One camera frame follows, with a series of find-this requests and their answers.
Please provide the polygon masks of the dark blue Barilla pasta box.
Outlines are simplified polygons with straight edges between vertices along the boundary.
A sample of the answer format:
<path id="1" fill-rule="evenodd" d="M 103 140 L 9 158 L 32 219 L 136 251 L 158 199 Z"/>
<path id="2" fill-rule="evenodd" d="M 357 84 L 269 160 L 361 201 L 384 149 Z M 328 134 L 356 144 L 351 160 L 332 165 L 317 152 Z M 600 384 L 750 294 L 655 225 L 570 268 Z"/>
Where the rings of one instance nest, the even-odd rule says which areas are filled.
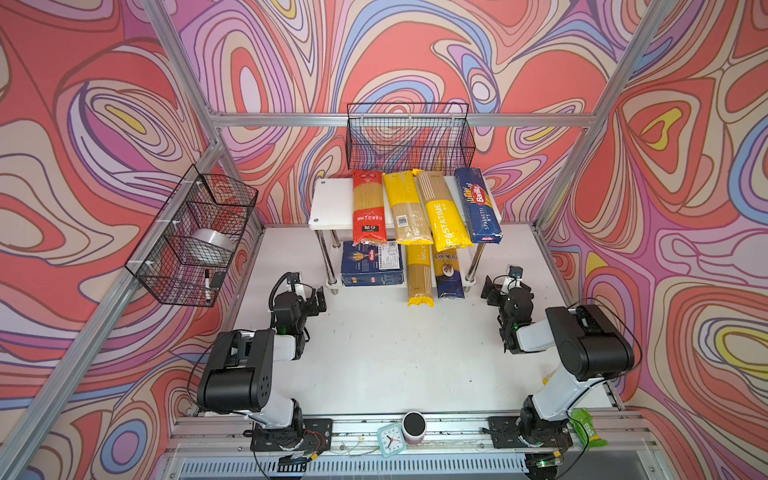
<path id="1" fill-rule="evenodd" d="M 405 280 L 400 246 L 343 243 L 341 281 L 346 287 L 400 285 Z"/>

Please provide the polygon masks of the blue Barilla spaghetti pack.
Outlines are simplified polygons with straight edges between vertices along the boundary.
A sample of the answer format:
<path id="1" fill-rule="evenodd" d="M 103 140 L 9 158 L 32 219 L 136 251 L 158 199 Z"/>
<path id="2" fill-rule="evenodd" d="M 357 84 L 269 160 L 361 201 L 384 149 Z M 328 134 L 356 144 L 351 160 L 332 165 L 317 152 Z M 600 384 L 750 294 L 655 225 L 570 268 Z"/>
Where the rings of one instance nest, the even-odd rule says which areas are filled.
<path id="1" fill-rule="evenodd" d="M 499 244 L 503 233 L 481 170 L 474 167 L 457 168 L 454 177 L 462 195 L 466 225 L 472 242 Z"/>

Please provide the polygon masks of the yellow Pastatime spaghetti pack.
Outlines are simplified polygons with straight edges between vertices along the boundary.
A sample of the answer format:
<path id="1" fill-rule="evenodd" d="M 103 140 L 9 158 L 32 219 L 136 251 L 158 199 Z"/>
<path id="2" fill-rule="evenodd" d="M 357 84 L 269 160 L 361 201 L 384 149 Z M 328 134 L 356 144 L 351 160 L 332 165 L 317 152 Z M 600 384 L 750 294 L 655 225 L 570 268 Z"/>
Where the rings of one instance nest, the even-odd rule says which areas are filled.
<path id="1" fill-rule="evenodd" d="M 415 170 L 414 176 L 424 201 L 434 246 L 438 252 L 472 245 L 468 230 L 440 172 Z"/>
<path id="2" fill-rule="evenodd" d="M 408 306 L 434 306 L 432 294 L 431 247 L 406 246 Z"/>

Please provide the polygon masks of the clear blue spaghetti pack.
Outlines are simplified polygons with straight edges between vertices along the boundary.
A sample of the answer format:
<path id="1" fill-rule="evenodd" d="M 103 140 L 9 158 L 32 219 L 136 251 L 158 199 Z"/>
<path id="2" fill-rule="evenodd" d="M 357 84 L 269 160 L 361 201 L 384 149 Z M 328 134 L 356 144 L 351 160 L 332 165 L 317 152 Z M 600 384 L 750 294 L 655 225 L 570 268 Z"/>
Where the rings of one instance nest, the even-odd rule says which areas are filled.
<path id="1" fill-rule="evenodd" d="M 455 249 L 444 251 L 433 249 L 433 267 L 437 296 L 440 299 L 463 299 L 464 288 L 457 251 Z"/>

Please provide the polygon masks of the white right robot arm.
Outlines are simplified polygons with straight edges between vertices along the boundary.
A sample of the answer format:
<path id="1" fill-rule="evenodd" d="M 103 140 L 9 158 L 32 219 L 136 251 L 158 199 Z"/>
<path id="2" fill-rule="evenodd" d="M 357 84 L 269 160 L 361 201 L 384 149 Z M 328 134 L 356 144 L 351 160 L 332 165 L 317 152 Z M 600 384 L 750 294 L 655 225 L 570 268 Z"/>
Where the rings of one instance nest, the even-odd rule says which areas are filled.
<path id="1" fill-rule="evenodd" d="M 489 434 L 497 448 L 569 447 L 571 410 L 592 388 L 629 373 L 634 348 L 596 305 L 548 307 L 545 318 L 535 321 L 531 288 L 510 275 L 503 279 L 486 278 L 481 292 L 498 310 L 503 349 L 517 355 L 554 349 L 559 365 L 518 415 L 491 417 Z"/>

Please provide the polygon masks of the red spaghetti pack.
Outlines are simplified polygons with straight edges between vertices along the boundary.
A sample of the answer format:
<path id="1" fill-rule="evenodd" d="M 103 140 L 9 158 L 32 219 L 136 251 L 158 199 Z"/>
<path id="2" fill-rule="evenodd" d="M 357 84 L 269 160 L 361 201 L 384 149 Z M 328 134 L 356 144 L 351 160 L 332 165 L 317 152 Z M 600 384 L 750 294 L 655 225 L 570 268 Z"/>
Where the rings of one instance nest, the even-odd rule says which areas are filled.
<path id="1" fill-rule="evenodd" d="M 382 173 L 353 172 L 353 242 L 383 244 L 387 242 Z"/>

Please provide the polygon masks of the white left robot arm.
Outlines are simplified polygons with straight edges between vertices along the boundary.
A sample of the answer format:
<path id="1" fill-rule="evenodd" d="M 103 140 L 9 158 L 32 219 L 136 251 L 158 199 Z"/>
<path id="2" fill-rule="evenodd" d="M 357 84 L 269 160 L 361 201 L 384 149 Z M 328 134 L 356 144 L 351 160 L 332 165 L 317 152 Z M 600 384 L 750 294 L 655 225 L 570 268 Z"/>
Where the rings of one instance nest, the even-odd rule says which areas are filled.
<path id="1" fill-rule="evenodd" d="M 268 328 L 219 335 L 198 383 L 198 408 L 220 415 L 242 415 L 269 433 L 302 435 L 301 407 L 297 400 L 276 390 L 274 365 L 303 356 L 310 341 L 307 320 L 326 310 L 322 288 L 312 288 L 307 297 L 289 289 L 271 298 Z"/>

